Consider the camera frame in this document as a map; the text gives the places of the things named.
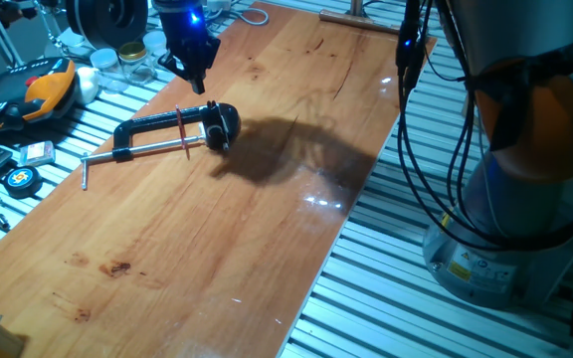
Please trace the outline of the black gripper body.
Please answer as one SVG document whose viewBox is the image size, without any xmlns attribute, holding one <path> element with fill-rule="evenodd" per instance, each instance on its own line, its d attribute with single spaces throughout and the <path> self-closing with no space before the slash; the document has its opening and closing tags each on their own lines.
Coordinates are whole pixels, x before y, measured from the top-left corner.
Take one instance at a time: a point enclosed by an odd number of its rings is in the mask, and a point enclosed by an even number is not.
<svg viewBox="0 0 573 358">
<path fill-rule="evenodd" d="M 207 29 L 200 0 L 155 0 L 167 48 L 184 66 L 212 66 L 220 40 Z"/>
</svg>

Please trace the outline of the person's bare hand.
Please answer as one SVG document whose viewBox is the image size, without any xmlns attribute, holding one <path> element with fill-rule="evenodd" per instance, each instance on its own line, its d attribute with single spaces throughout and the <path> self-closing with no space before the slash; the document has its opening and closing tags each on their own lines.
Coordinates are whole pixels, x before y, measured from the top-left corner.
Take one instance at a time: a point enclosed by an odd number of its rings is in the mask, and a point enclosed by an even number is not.
<svg viewBox="0 0 573 358">
<path fill-rule="evenodd" d="M 13 7 L 12 5 L 5 5 L 0 2 L 0 22 L 4 27 L 8 27 L 24 17 L 23 11 Z"/>
</svg>

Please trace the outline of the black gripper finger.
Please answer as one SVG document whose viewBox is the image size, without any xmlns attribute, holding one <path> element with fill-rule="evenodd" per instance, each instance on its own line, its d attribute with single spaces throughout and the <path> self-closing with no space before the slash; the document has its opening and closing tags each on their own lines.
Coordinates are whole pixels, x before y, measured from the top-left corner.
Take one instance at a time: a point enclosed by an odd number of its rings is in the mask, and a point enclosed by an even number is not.
<svg viewBox="0 0 573 358">
<path fill-rule="evenodd" d="M 202 94 L 205 92 L 206 71 L 212 68 L 213 62 L 213 58 L 192 59 L 186 64 L 187 82 L 195 93 Z"/>
<path fill-rule="evenodd" d="M 157 60 L 157 64 L 173 73 L 177 77 L 189 83 L 192 89 L 195 88 L 195 80 L 191 72 L 189 72 L 180 60 L 178 60 L 170 50 L 167 50 Z"/>
</svg>

